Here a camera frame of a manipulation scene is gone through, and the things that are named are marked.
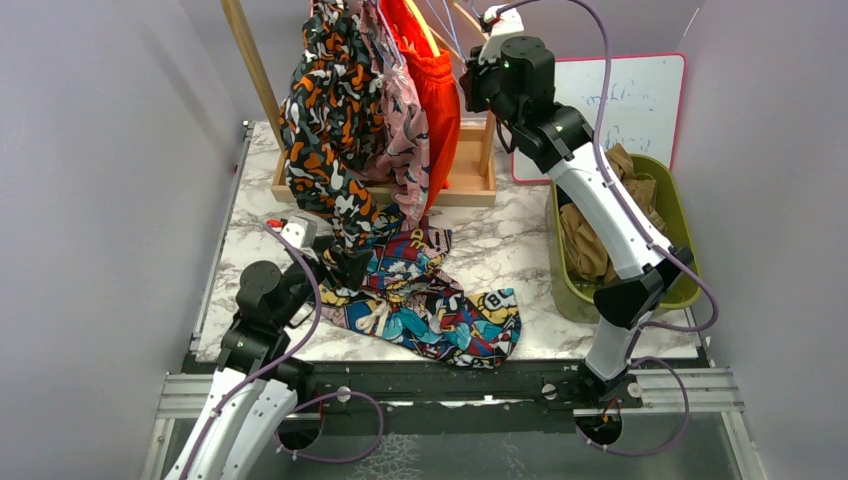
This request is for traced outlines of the colourful patterned shorts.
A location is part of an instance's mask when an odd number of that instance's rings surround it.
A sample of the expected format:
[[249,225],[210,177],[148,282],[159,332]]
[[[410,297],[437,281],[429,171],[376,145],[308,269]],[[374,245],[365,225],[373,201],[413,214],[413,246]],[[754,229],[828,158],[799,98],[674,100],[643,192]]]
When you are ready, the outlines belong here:
[[402,219],[396,206],[381,212],[362,286],[323,287],[323,317],[448,365],[499,367],[521,335],[513,289],[467,294],[442,269],[452,250],[451,230],[432,227],[427,218],[404,230]]

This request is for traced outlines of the cream wooden hanger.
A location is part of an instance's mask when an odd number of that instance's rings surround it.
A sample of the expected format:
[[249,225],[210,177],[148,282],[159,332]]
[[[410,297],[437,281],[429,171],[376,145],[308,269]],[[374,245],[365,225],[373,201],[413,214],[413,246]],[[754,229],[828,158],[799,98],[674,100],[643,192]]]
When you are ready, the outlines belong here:
[[[453,18],[456,24],[459,41],[461,42],[465,56],[470,52],[470,49],[475,46],[480,46],[485,42],[485,34],[480,29],[478,16],[483,12],[485,4],[479,1],[449,1],[452,3]],[[426,1],[423,2],[425,16],[432,28],[445,41],[449,50],[452,51],[451,57],[454,67],[457,71],[461,71],[464,67],[464,62],[461,62],[456,55],[456,52],[447,43],[447,35],[442,30],[441,25],[434,19],[431,10]]]

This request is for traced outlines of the tan khaki shorts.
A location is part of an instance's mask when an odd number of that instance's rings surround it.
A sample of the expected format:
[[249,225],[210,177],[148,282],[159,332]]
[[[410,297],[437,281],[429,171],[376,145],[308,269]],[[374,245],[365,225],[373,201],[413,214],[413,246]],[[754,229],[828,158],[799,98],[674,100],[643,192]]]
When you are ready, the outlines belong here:
[[[637,173],[631,155],[621,144],[606,151],[606,157],[625,190],[651,224],[662,234],[666,222],[656,210],[657,181]],[[579,279],[609,284],[618,276],[600,237],[567,195],[557,188],[560,224],[564,235],[567,272]]]

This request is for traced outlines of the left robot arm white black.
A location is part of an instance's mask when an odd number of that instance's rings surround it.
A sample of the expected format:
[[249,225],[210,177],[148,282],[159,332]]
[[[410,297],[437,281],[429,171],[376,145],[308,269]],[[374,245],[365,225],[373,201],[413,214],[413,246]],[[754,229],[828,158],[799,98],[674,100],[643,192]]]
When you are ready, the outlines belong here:
[[296,358],[303,341],[288,330],[306,304],[323,309],[319,288],[331,275],[319,254],[327,240],[285,240],[293,265],[250,264],[241,274],[237,310],[204,403],[168,479],[245,479],[283,422],[320,422],[336,393],[320,394],[315,368]]

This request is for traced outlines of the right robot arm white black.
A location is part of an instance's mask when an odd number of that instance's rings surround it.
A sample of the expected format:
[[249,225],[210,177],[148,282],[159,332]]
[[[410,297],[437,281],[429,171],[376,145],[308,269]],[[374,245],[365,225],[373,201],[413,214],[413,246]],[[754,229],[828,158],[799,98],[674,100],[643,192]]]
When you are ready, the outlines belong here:
[[497,121],[508,152],[528,157],[588,221],[607,250],[617,281],[597,290],[595,340],[578,368],[577,393],[587,405],[612,399],[627,374],[633,341],[666,292],[694,261],[674,246],[628,195],[597,144],[596,128],[555,99],[556,60],[532,36],[491,36],[471,50],[460,79],[466,107]]

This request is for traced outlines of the pink patterned garment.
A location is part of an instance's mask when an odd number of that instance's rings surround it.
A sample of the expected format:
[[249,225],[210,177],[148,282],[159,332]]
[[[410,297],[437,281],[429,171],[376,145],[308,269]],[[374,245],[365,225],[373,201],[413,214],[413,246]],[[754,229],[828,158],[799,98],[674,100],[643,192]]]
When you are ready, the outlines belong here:
[[360,34],[377,74],[385,141],[369,161],[365,178],[390,186],[392,202],[416,228],[425,214],[429,193],[429,123],[400,47],[394,40],[380,1],[360,3]]

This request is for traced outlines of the wooden clothes rack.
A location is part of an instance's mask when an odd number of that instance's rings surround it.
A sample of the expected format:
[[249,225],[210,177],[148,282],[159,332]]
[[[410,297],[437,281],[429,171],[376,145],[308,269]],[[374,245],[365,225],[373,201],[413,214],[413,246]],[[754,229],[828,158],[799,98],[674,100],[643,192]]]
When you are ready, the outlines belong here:
[[[279,102],[274,95],[242,4],[239,0],[221,0],[220,4],[260,104],[270,122],[272,133],[276,142],[281,144],[278,125]],[[462,123],[456,156],[448,176],[450,187],[437,196],[434,201],[436,206],[483,208],[495,204],[495,132],[496,121],[491,114],[482,121]]]

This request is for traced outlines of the pink framed whiteboard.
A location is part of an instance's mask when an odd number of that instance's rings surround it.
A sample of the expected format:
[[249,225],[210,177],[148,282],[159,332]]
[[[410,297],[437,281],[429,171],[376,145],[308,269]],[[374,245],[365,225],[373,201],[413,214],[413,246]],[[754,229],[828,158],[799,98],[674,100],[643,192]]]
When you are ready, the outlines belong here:
[[[678,52],[617,56],[612,59],[600,143],[621,144],[670,168],[684,92],[686,57]],[[590,125],[601,103],[604,59],[560,59],[555,67],[555,100],[579,110]]]

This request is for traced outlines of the camouflage orange black garment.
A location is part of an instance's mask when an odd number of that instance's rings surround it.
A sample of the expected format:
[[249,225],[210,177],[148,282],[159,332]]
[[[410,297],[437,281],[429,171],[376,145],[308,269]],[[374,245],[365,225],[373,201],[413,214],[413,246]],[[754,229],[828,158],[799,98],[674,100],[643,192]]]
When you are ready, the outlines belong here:
[[359,178],[384,146],[380,80],[344,1],[313,1],[281,105],[285,181],[348,252],[367,247],[380,207]]

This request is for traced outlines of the olive green plastic basket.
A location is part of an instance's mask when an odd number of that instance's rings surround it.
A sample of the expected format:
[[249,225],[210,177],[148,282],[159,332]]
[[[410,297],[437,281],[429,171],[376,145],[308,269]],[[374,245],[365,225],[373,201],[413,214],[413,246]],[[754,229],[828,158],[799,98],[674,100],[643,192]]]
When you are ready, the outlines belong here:
[[[661,162],[641,154],[631,155],[635,174],[640,179],[653,179],[657,183],[656,209],[666,222],[665,236],[675,246],[685,245],[695,249],[677,184],[668,168]],[[587,282],[569,272],[569,260],[564,231],[559,217],[559,200],[556,186],[549,185],[546,204],[548,224],[548,250],[551,264],[552,298],[556,310],[566,319],[585,324],[598,322],[599,314],[593,303],[593,294],[603,286],[602,281]],[[658,305],[655,314],[683,310],[701,296],[700,288],[686,275],[681,275]]]

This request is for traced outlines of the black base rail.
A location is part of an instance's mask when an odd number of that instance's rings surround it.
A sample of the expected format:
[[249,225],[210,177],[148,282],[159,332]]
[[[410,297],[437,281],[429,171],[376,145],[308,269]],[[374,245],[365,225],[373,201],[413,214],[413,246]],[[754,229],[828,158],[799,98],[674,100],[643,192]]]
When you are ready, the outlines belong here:
[[382,426],[396,434],[568,433],[581,409],[594,416],[638,407],[628,375],[606,395],[592,392],[576,361],[509,360],[495,369],[433,361],[316,362],[298,388],[317,405],[282,420],[275,433],[308,443],[365,436]]

